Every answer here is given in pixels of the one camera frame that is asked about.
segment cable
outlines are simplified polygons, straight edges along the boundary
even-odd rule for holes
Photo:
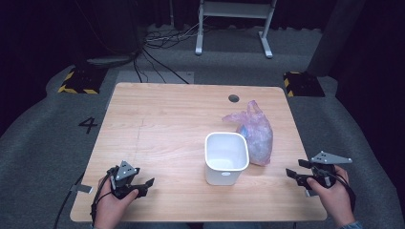
[[[137,75],[138,75],[139,82],[142,83],[142,78],[140,77],[140,74],[139,74],[139,72],[138,72],[138,66],[137,66],[137,60],[136,60],[136,58],[134,59],[134,69],[135,69],[135,72],[136,72]]]
[[[113,192],[109,192],[109,193],[104,194],[103,196],[101,196],[101,198],[98,199],[97,202],[100,202],[102,198],[105,198],[105,197],[107,197],[108,195],[110,195],[110,194],[112,194],[112,193],[113,193]]]
[[[143,74],[145,77],[146,77],[146,83],[149,83],[149,77],[148,77],[148,75],[146,75],[143,71],[141,71],[141,70],[139,70],[139,72],[141,73],[141,74]]]
[[[354,212],[356,196],[355,196],[355,193],[354,193],[353,189],[351,188],[351,186],[349,186],[349,183],[340,175],[335,176],[329,172],[327,172],[327,174],[329,176],[335,178],[337,181],[339,181],[345,187],[346,191],[348,192],[349,199],[351,201],[352,212]]]
[[[169,49],[175,45],[178,45],[181,41],[185,41],[187,39],[189,39],[192,36],[196,36],[196,31],[198,29],[195,29],[197,26],[199,25],[199,23],[197,23],[196,25],[194,25],[193,27],[189,28],[187,31],[179,31],[175,34],[170,34],[173,30],[170,30],[166,35],[160,35],[160,31],[151,31],[149,32],[149,34],[146,35],[145,37],[145,45],[148,48],[151,49]],[[152,44],[152,42],[158,42],[160,41],[161,44],[156,45],[156,44]],[[169,42],[173,42],[174,44],[169,45],[169,46],[165,46],[166,44],[168,44]]]
[[[149,57],[151,57],[153,60],[155,60],[157,63],[159,63],[160,65],[162,65],[164,68],[166,68],[167,70],[169,70],[170,72],[172,72],[173,74],[175,74],[179,79],[181,79],[184,83],[189,84],[185,79],[183,79],[181,76],[179,76],[176,72],[174,72],[173,70],[171,70],[169,67],[165,66],[164,64],[160,63],[157,59],[155,59],[151,54],[149,54],[149,52],[147,50],[145,50],[144,48],[142,48],[143,51],[149,55]]]
[[[77,181],[75,182],[75,185],[77,185],[78,182],[80,182],[83,179],[83,176],[84,176],[84,173],[81,174],[81,176],[77,179]],[[66,202],[68,201],[68,198],[71,195],[71,193],[72,193],[72,190],[69,190],[68,195],[63,200],[62,206],[60,206],[59,212],[57,213],[57,217],[56,217],[56,220],[55,220],[54,225],[53,225],[53,229],[57,228],[57,223],[59,222],[60,215],[62,214],[63,208],[65,207]]]
[[[143,53],[143,56],[145,56],[145,59],[152,65],[152,68],[155,70],[155,72],[160,76],[160,78],[163,80],[164,83],[166,83],[166,80],[164,80],[163,76],[158,72],[158,70],[155,69],[155,65],[146,57],[145,53]]]
[[[96,213],[97,213],[97,204],[98,202],[104,198],[107,195],[104,195],[103,197],[99,197],[100,193],[101,193],[101,189],[104,186],[104,183],[107,181],[107,179],[111,176],[111,174],[113,173],[113,170],[115,168],[111,168],[110,170],[107,171],[107,175],[105,175],[105,177],[103,178],[103,180],[101,181],[101,183],[98,185],[98,189],[95,195],[95,198],[93,200],[93,204],[92,204],[92,212],[90,213],[90,215],[92,216],[92,221],[93,221],[93,225],[95,224],[95,220],[96,220]]]

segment number 4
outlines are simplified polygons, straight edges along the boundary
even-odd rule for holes
[[[86,120],[80,122],[80,124],[78,124],[78,126],[84,126],[87,127],[87,135],[89,134],[90,130],[92,130],[92,127],[97,126],[97,124],[93,124],[95,122],[95,119],[93,117],[89,117]]]

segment black cable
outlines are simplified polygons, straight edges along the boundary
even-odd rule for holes
[[[139,72],[138,72],[138,68],[137,68],[137,60],[136,60],[136,59],[134,59],[134,69],[135,69],[135,72],[136,72],[136,73],[137,73],[137,75],[138,75],[139,82],[140,82],[140,83],[142,83],[142,78],[140,77],[140,74],[139,74]]]
[[[152,65],[152,68],[155,70],[155,72],[160,76],[160,78],[163,80],[164,83],[166,83],[166,80],[164,80],[163,76],[156,70],[155,65],[146,57],[145,53],[143,53],[143,56],[145,56],[145,59]]]
[[[148,75],[146,75],[143,71],[141,71],[140,69],[138,69],[139,73],[143,74],[143,76],[145,76],[146,78],[146,83],[149,83],[149,77]]]
[[[93,200],[93,204],[92,204],[92,212],[90,213],[90,215],[92,216],[93,225],[95,224],[95,220],[96,220],[97,204],[100,201],[99,196],[100,196],[100,193],[101,193],[101,189],[104,186],[104,183],[107,181],[107,179],[111,176],[113,169],[114,168],[107,171],[107,175],[103,178],[100,185],[98,185],[97,192],[96,192],[95,198]]]
[[[97,202],[100,202],[102,198],[105,198],[105,197],[107,197],[108,195],[110,195],[110,194],[112,194],[112,193],[113,193],[113,192],[109,192],[109,193],[104,194],[103,196],[101,196],[101,198],[98,199]]]
[[[83,176],[84,176],[84,173],[81,174],[81,176],[77,179],[77,181],[75,182],[75,185],[77,185],[78,182],[80,182],[80,180],[83,179]],[[53,225],[53,229],[57,228],[57,223],[59,222],[60,215],[62,214],[63,208],[65,207],[66,202],[68,201],[68,198],[71,195],[71,193],[72,193],[72,190],[69,190],[68,195],[63,200],[62,206],[60,206],[59,212],[57,213],[57,217],[56,217],[56,220],[55,220],[54,225]]]
[[[170,34],[173,30],[168,31],[166,34],[161,34],[162,31],[151,31],[145,36],[145,40],[149,42],[158,41],[158,40],[169,40],[172,37],[178,36],[181,34],[181,31],[178,31],[176,34]]]
[[[162,65],[164,68],[166,68],[167,70],[169,70],[170,72],[172,72],[173,74],[175,74],[179,79],[181,79],[184,83],[189,84],[185,79],[183,79],[181,76],[179,76],[176,72],[174,72],[173,70],[171,70],[169,67],[165,66],[164,64],[160,63],[157,59],[155,59],[151,54],[149,54],[149,52],[147,50],[145,50],[144,48],[142,48],[143,51],[148,54],[153,60],[155,60],[157,63],[159,63],[160,65]]]
[[[174,47],[174,46],[180,44],[181,41],[185,41],[185,40],[189,39],[191,36],[193,36],[196,30],[191,30],[191,31],[192,31],[193,33],[191,33],[191,35],[187,35],[186,38],[180,38],[180,35],[181,35],[180,32],[177,33],[177,34],[175,34],[175,35],[171,35],[171,36],[169,36],[169,37],[163,37],[163,38],[161,39],[161,44],[160,44],[160,45],[150,44],[150,42],[157,42],[157,41],[160,39],[160,37],[155,38],[155,40],[151,40],[151,41],[146,40],[146,46],[147,46],[148,48],[151,48],[151,49],[169,49],[169,48],[172,48],[172,47]],[[168,44],[169,42],[173,42],[174,44],[169,45],[169,46],[165,46],[165,45]]]
[[[340,175],[333,175],[331,173],[327,173],[329,176],[335,178],[337,181],[339,181],[346,189],[346,191],[348,192],[349,195],[349,199],[351,201],[351,208],[352,208],[352,212],[354,212],[354,207],[355,207],[355,200],[356,200],[356,196],[354,193],[354,190],[351,188],[351,186],[349,186],[349,183]]]

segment metal stand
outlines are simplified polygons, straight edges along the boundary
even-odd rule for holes
[[[271,4],[248,4],[248,3],[228,3],[228,2],[209,2],[200,1],[199,11],[199,32],[197,34],[196,54],[203,53],[203,17],[204,16],[223,16],[223,17],[244,17],[244,18],[262,18],[266,20],[265,30],[259,31],[259,37],[265,50],[267,58],[273,57],[270,46],[267,41],[268,28],[277,0],[272,0]]]

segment wooden table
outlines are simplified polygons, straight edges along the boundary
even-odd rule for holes
[[[228,96],[236,94],[233,103]],[[211,186],[204,177],[204,139],[234,132],[222,117],[246,110],[256,100],[274,132],[271,162],[249,164],[233,186]],[[102,123],[82,184],[93,186],[126,160],[140,168],[133,183],[154,177],[145,198],[135,200],[125,221],[301,221],[323,220],[319,197],[286,176],[307,159],[285,93],[274,87],[119,83]],[[91,221],[96,192],[78,193],[73,221]]]

